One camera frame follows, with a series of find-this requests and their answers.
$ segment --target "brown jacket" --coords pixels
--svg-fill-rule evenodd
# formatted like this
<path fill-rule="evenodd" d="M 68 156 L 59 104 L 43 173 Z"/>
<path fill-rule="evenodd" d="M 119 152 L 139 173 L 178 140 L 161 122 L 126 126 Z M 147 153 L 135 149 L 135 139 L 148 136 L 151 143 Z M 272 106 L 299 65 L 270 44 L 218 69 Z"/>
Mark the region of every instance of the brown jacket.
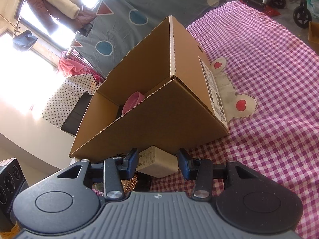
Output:
<path fill-rule="evenodd" d="M 79 12 L 78 16 L 72 20 L 46 0 L 27 0 L 27 2 L 31 11 L 50 35 L 58 29 L 58 25 L 53 21 L 52 17 L 56 18 L 74 33 L 84 28 L 96 17 L 95 12 L 85 5 L 83 5 L 83 11 Z"/>

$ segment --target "bright window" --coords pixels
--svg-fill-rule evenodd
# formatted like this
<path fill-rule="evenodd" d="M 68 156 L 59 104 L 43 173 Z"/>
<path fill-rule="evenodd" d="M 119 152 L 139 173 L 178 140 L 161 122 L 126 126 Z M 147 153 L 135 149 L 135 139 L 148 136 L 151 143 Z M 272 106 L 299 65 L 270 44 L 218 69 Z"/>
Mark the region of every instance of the bright window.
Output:
<path fill-rule="evenodd" d="M 32 108 L 39 115 L 65 77 L 44 58 L 12 47 L 12 36 L 0 36 L 0 97 L 22 112 Z"/>
<path fill-rule="evenodd" d="M 99 2 L 99 0 L 82 0 L 82 1 L 89 8 L 94 8 L 94 6 Z M 47 30 L 42 26 L 42 24 L 39 22 L 39 20 L 36 18 L 33 12 L 30 10 L 27 3 L 25 3 L 23 7 L 21 8 L 21 15 L 23 19 L 25 19 L 27 22 L 29 22 L 31 25 L 39 29 L 41 32 L 43 32 L 47 36 L 51 37 L 53 41 L 56 42 L 61 47 L 68 48 L 70 46 L 71 41 L 73 40 L 75 34 L 71 30 L 66 28 L 64 25 L 60 24 L 57 20 L 53 19 L 59 25 L 58 30 L 54 34 L 49 35 Z"/>

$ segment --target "cardboard box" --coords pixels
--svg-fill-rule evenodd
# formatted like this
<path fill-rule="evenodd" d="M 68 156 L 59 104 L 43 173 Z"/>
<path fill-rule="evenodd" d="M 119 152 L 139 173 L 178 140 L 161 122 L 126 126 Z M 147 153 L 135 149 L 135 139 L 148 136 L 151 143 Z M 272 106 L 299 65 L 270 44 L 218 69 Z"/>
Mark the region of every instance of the cardboard box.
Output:
<path fill-rule="evenodd" d="M 197 41 L 173 16 L 167 17 L 95 92 L 70 157 L 100 161 L 152 145 L 175 154 L 180 147 L 193 148 L 227 136 L 208 66 Z M 119 107 L 136 91 L 146 98 L 116 119 Z"/>
<path fill-rule="evenodd" d="M 308 41 L 310 47 L 319 55 L 319 23 L 309 22 Z"/>

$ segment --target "metal screw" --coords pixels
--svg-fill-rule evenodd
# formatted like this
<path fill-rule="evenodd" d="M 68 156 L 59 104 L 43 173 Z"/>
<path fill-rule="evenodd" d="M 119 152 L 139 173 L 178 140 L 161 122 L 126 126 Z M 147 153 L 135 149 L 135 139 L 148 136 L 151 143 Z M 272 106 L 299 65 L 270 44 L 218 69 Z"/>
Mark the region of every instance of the metal screw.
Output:
<path fill-rule="evenodd" d="M 122 192 L 120 191 L 109 191 L 106 196 L 111 198 L 111 199 L 119 199 L 120 197 L 122 197 Z"/>
<path fill-rule="evenodd" d="M 195 191 L 194 196 L 200 199 L 204 199 L 209 196 L 209 192 L 204 190 Z"/>

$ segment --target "plastic bag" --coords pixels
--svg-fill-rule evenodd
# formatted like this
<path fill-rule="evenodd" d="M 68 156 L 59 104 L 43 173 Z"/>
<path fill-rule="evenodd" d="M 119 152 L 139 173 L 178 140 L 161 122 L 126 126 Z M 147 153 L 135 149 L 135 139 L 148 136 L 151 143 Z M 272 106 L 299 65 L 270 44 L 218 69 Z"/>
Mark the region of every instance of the plastic bag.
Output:
<path fill-rule="evenodd" d="M 307 5 L 312 16 L 319 19 L 319 0 L 307 0 Z"/>
<path fill-rule="evenodd" d="M 26 30 L 12 39 L 12 46 L 19 51 L 28 51 L 37 40 L 38 38 L 32 35 L 31 31 Z"/>

